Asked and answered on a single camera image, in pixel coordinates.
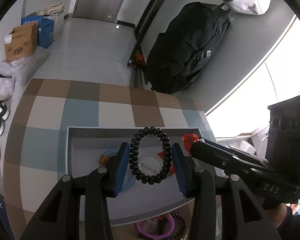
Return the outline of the person's right hand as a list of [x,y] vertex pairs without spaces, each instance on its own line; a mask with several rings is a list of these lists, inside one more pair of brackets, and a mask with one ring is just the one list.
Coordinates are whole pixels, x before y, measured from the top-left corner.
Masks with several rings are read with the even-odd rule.
[[278,228],[284,221],[288,210],[292,211],[292,214],[296,214],[296,212],[300,209],[300,204],[285,204],[281,203],[274,209],[266,210],[265,213],[271,220],[273,226]]

